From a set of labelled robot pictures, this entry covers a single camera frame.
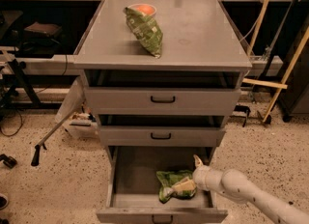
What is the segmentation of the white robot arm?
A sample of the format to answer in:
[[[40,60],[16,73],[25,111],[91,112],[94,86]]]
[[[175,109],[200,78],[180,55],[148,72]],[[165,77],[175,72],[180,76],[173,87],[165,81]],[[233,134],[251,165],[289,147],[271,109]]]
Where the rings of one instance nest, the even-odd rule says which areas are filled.
[[[263,191],[241,171],[228,169],[219,171],[205,165],[195,154],[195,170],[192,178],[184,177],[176,182],[174,192],[201,189],[214,191],[236,203],[251,203],[274,224],[309,224],[309,214],[287,202]]]

